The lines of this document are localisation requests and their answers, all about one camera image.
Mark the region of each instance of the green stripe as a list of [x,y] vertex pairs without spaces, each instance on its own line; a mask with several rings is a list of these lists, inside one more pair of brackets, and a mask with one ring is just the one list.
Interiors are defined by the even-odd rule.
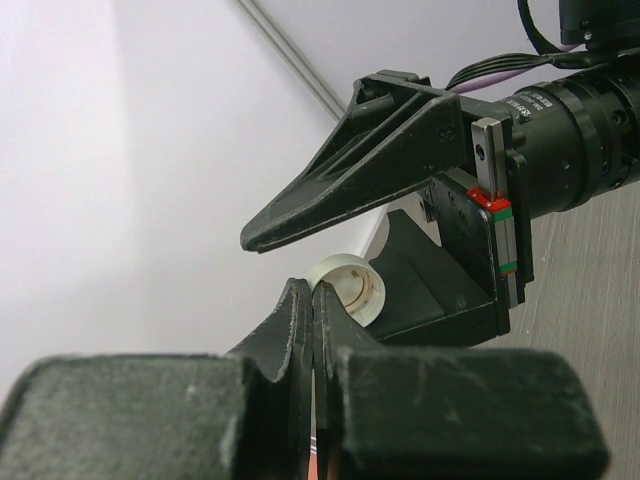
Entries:
[[502,220],[506,220],[507,218],[513,217],[513,210],[511,207],[505,208],[504,210],[500,210],[493,214],[493,220],[497,222],[501,222]]
[[518,261],[507,263],[506,265],[502,265],[500,267],[500,273],[511,273],[518,270]]

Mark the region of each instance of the gray wood-grain surface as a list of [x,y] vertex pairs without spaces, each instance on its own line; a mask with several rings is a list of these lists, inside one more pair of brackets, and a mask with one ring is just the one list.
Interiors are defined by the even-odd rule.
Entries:
[[[415,197],[402,208],[432,237]],[[386,240],[380,228],[367,257]],[[552,350],[576,369],[613,455],[607,480],[640,479],[640,185],[533,221],[536,279],[511,333],[483,347]]]

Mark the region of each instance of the purple cable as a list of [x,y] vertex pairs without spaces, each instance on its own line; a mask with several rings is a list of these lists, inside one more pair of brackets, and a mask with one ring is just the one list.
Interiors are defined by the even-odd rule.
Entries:
[[[562,45],[558,48],[563,52],[570,52],[571,50],[577,48],[578,45]],[[480,90],[481,88],[491,87],[493,85],[497,85],[498,83],[502,83],[506,80],[510,80],[513,77],[517,77],[518,75],[522,75],[525,72],[531,70],[530,68],[523,68],[522,70],[514,70],[512,72],[503,72],[496,73],[494,75],[487,75],[486,77],[480,78],[478,80],[472,80],[470,82],[461,83],[453,87],[450,92],[454,93],[467,93],[473,92],[475,90]]]

